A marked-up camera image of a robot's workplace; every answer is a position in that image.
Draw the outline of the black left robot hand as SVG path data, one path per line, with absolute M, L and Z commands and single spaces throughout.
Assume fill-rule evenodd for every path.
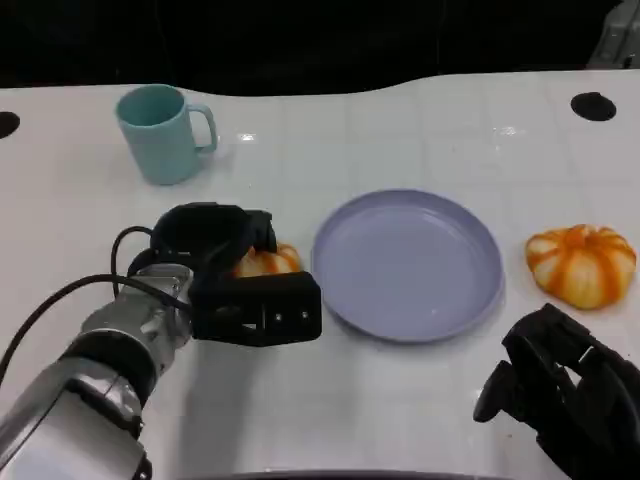
M 179 264 L 194 274 L 226 274 L 253 249 L 277 251 L 272 215 L 236 205 L 194 202 L 165 213 L 152 230 L 153 264 Z

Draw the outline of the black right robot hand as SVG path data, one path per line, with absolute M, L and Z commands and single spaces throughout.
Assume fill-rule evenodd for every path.
M 639 370 L 552 304 L 524 316 L 502 344 L 509 358 L 485 382 L 473 418 L 504 412 L 536 431 L 571 479 L 639 476 Z

